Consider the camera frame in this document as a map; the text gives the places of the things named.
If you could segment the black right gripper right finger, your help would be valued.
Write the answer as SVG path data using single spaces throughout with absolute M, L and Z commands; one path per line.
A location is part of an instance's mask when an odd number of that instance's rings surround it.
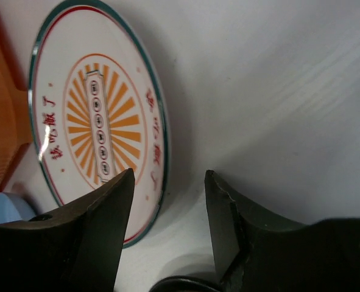
M 360 218 L 301 224 L 205 174 L 216 274 L 224 291 L 360 291 Z

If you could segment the white plate orange sunburst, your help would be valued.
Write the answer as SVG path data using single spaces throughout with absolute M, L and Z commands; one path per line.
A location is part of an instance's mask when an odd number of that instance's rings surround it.
M 28 101 L 38 160 L 56 203 L 132 169 L 124 246 L 140 241 L 161 207 L 170 131 L 160 79 L 127 21 L 102 1 L 55 6 L 32 49 Z

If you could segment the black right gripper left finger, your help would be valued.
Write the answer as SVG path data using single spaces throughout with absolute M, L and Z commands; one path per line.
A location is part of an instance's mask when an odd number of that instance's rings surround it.
M 58 209 L 0 224 L 0 291 L 112 291 L 134 187 L 127 169 Z

